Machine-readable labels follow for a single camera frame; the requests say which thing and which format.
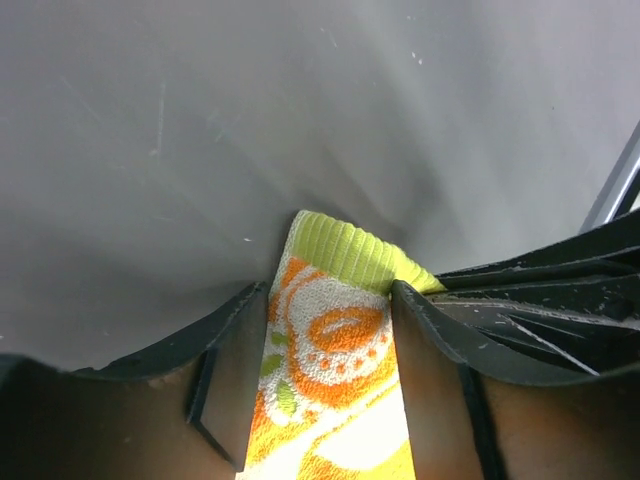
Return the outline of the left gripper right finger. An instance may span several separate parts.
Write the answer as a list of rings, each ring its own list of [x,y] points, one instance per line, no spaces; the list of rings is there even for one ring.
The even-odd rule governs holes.
[[[582,375],[447,317],[404,282],[392,320],[420,479],[635,479],[639,364]]]

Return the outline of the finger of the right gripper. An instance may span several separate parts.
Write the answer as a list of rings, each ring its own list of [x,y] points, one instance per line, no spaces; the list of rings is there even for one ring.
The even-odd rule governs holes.
[[[582,375],[639,364],[639,214],[521,256],[443,274],[447,317]]]

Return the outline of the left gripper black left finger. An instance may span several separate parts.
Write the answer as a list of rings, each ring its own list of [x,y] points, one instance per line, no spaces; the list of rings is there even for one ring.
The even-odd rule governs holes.
[[[268,289],[108,366],[1,358],[5,479],[232,479],[245,467]]]

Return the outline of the orange cream patterned towel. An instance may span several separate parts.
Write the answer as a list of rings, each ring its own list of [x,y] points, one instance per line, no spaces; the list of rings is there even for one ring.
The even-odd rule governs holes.
[[[269,293],[243,477],[411,479],[391,286],[439,280],[398,246],[322,213],[293,219]]]

